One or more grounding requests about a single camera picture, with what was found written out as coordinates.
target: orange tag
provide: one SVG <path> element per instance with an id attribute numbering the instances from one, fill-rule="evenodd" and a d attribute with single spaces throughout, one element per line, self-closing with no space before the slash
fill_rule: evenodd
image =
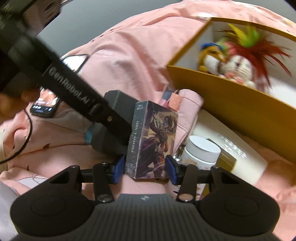
<path id="1" fill-rule="evenodd" d="M 182 100 L 183 100 L 183 96 L 180 96 L 176 93 L 172 93 L 168 101 L 169 108 L 171 108 L 174 111 L 178 111 Z"/>

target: white lid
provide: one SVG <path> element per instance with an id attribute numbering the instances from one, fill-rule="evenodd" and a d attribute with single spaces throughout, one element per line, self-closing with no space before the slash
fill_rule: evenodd
<path id="1" fill-rule="evenodd" d="M 198 136 L 190 136 L 185 148 L 191 155 L 210 163 L 215 163 L 221 152 L 216 144 Z"/>

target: yellow crochet toy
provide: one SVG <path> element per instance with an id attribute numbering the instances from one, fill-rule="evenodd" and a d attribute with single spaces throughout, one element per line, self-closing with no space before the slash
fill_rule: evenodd
<path id="1" fill-rule="evenodd" d="M 198 71 L 219 76 L 220 67 L 225 62 L 222 47 L 215 43 L 204 43 L 201 46 Z"/>

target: gray cloth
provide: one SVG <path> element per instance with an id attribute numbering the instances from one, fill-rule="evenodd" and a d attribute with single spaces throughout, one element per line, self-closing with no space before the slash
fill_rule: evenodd
<path id="1" fill-rule="evenodd" d="M 0 240 L 9 241 L 17 235 L 17 231 L 10 219 L 10 207 L 18 197 L 13 191 L 0 181 Z"/>

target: pink blanket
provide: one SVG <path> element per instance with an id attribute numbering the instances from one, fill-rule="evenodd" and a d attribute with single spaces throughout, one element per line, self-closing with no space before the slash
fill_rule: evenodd
<path id="1" fill-rule="evenodd" d="M 265 8 L 234 1 L 184 0 L 180 3 L 128 18 L 89 43 L 67 55 L 89 54 L 81 76 L 102 95 L 113 89 L 139 99 L 158 102 L 165 85 L 170 85 L 166 63 L 211 16 L 263 23 L 296 35 L 296 24 Z M 9 171 L 0 179 L 23 194 L 69 165 L 91 168 L 101 161 L 111 161 L 85 144 L 84 133 L 90 122 L 62 103 L 54 118 L 31 116 L 33 133 L 22 154 L 8 163 Z M 23 145 L 29 132 L 24 113 L 0 127 L 0 157 L 13 155 Z M 244 139 L 269 163 L 257 187 L 280 205 L 281 217 L 274 231 L 280 239 L 296 236 L 296 166 L 254 141 Z M 92 186 L 83 192 L 92 198 Z M 134 181 L 123 176 L 112 186 L 119 193 L 166 193 L 170 185 L 156 180 Z"/>

